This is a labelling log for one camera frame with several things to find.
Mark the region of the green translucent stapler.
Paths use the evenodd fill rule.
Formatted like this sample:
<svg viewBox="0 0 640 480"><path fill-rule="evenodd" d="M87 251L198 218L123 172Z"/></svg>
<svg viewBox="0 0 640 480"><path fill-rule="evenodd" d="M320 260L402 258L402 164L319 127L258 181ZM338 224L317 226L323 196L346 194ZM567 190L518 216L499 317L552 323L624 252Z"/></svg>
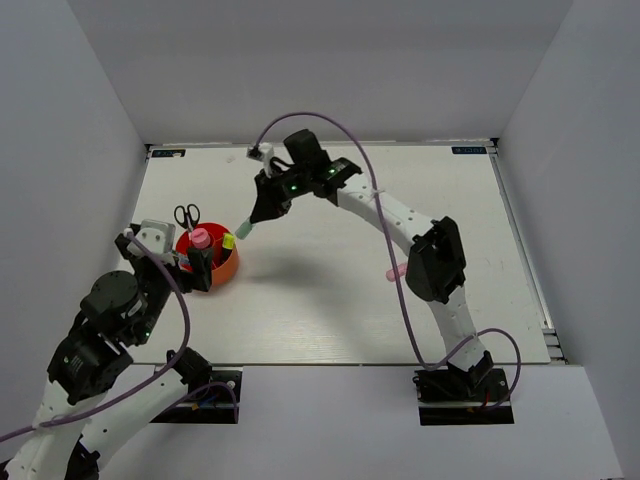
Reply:
<svg viewBox="0 0 640 480"><path fill-rule="evenodd" d="M242 224L236 229L235 236L237 239L244 240L249 234L252 232L254 228L253 223L250 219L246 219L242 222Z"/></svg>

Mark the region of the pink glue stick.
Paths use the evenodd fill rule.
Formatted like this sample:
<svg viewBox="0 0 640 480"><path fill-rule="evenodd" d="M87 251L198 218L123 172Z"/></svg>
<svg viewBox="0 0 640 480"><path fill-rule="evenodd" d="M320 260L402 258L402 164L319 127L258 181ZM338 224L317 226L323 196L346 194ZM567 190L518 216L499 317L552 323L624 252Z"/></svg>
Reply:
<svg viewBox="0 0 640 480"><path fill-rule="evenodd" d="M190 242L194 248L203 250L211 246L211 237L205 228L195 228L190 234Z"/></svg>

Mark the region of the yellow cap black highlighter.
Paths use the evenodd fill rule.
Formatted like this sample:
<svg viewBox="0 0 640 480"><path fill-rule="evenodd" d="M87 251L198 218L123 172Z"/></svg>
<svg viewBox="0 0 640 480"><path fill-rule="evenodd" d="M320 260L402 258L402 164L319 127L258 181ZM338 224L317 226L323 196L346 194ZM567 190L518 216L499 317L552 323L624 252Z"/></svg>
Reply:
<svg viewBox="0 0 640 480"><path fill-rule="evenodd" d="M231 233L225 233L222 237L221 246L224 250L232 251L235 247L235 236Z"/></svg>

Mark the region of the black handled scissors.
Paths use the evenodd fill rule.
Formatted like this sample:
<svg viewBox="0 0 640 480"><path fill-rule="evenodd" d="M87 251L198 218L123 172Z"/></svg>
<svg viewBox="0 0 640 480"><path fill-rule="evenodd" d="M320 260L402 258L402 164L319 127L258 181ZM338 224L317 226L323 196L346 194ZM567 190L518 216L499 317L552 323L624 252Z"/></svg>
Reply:
<svg viewBox="0 0 640 480"><path fill-rule="evenodd" d="M200 209L193 203L177 205L173 212L175 222L188 232L192 232L197 228L200 216Z"/></svg>

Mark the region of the pink translucent stapler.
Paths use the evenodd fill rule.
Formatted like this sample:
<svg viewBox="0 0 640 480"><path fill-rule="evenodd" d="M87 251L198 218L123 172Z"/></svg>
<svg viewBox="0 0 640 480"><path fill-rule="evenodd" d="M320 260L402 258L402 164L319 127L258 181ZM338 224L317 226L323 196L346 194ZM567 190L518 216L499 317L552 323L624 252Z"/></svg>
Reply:
<svg viewBox="0 0 640 480"><path fill-rule="evenodd" d="M388 281L394 282L397 278L404 276L406 274L406 271L406 266L401 265L396 271L394 271L393 269L388 270L385 276Z"/></svg>

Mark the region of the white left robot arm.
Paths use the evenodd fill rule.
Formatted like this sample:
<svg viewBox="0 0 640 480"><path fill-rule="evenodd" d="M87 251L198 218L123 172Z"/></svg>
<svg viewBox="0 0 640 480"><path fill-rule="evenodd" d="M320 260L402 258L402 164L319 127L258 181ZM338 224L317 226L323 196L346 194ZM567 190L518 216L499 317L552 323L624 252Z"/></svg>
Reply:
<svg viewBox="0 0 640 480"><path fill-rule="evenodd" d="M44 395L26 441L1 466L4 479L96 479L110 458L156 416L211 387L211 366L182 342L147 380L107 401L133 362L128 349L147 343L171 294L181 306L212 286L212 248L190 247L180 268L173 236L134 225L115 240L132 272L99 277L80 303L68 335L47 368Z"/></svg>

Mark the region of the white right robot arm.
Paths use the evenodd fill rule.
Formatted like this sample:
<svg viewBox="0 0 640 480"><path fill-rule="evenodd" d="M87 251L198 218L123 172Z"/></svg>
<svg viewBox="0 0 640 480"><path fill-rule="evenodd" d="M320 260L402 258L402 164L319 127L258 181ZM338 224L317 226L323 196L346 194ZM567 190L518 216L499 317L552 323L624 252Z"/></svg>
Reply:
<svg viewBox="0 0 640 480"><path fill-rule="evenodd" d="M325 199L379 230L392 251L401 250L407 257L406 270L397 277L434 316L453 390L466 399L477 397L488 385L493 360L467 305L466 258L456 222L419 214L375 188L372 175L344 157L330 158L307 129L287 137L284 147L288 161L277 157L268 143L248 148L248 158L262 168L254 178L253 210L237 236L244 238L255 225L283 217L293 200L306 194Z"/></svg>

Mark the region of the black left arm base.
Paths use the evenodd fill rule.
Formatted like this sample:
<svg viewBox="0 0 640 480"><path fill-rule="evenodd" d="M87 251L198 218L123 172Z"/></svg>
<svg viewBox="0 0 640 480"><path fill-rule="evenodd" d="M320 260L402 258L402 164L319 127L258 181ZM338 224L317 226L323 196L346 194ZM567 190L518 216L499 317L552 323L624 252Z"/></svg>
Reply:
<svg viewBox="0 0 640 480"><path fill-rule="evenodd" d="M240 413L243 370L215 367L191 348L174 365L186 380L186 396L157 415L152 423L237 424Z"/></svg>

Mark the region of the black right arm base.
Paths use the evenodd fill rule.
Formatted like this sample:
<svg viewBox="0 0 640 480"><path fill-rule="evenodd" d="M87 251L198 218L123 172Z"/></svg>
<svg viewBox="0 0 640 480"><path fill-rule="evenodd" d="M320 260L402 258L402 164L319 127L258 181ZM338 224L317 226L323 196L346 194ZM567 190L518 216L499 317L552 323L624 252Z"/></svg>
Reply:
<svg viewBox="0 0 640 480"><path fill-rule="evenodd" d="M489 426L515 423L503 369L494 368L469 390L448 370L414 372L421 426Z"/></svg>

